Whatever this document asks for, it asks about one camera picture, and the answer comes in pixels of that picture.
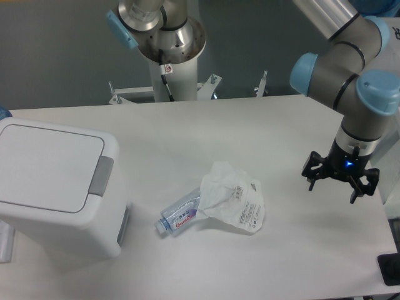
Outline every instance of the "cable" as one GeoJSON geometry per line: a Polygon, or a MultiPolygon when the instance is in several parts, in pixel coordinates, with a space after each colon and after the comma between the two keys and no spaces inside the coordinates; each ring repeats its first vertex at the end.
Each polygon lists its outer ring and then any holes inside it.
{"type": "MultiPolygon", "coordinates": [[[[162,60],[163,60],[163,50],[160,49],[158,51],[158,64],[160,66],[163,65],[162,60]]],[[[165,85],[165,87],[167,89],[169,101],[170,102],[175,102],[174,96],[172,95],[171,90],[169,89],[169,85],[168,85],[168,82],[167,82],[167,77],[165,75],[161,75],[161,80],[162,80],[162,83],[165,85]]]]}
{"type": "Polygon", "coordinates": [[[398,296],[400,296],[400,292],[398,292],[397,294],[394,294],[393,296],[391,296],[387,300],[395,300],[398,296]]]}

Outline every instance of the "screw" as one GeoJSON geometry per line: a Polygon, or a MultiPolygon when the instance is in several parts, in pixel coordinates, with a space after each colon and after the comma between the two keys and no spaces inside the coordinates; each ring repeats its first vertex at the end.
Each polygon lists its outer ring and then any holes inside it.
{"type": "Polygon", "coordinates": [[[211,75],[211,84],[215,84],[217,76],[215,74],[211,75]]]}

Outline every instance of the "bottle label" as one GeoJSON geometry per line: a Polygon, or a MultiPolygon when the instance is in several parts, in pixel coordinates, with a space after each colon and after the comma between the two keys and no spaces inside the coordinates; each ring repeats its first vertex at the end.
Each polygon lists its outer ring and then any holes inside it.
{"type": "Polygon", "coordinates": [[[174,220],[173,229],[178,229],[196,216],[197,209],[183,209],[174,220]]]}

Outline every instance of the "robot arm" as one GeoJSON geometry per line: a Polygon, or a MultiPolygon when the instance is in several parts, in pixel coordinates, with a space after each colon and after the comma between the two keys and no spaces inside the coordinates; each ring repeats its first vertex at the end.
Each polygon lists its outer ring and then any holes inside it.
{"type": "Polygon", "coordinates": [[[372,70],[359,76],[389,41],[386,23],[363,18],[346,0],[294,0],[332,43],[324,56],[305,54],[291,74],[291,85],[305,96],[344,115],[327,157],[312,152],[302,175],[311,183],[334,178],[349,182],[351,203],[373,195],[379,170],[365,170],[400,102],[400,79],[372,70]],[[364,184],[361,178],[366,177],[364,184]]]}
{"type": "Polygon", "coordinates": [[[188,19],[187,0],[120,1],[118,13],[124,24],[136,32],[180,28],[188,19]]]}

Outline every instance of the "bottle cap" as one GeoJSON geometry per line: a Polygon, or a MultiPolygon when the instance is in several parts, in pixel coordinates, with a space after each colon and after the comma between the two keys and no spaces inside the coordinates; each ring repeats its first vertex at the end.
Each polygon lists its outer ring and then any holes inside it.
{"type": "Polygon", "coordinates": [[[159,234],[165,233],[167,231],[167,229],[165,228],[165,226],[161,220],[158,220],[157,222],[155,222],[154,225],[157,228],[159,234]]]}

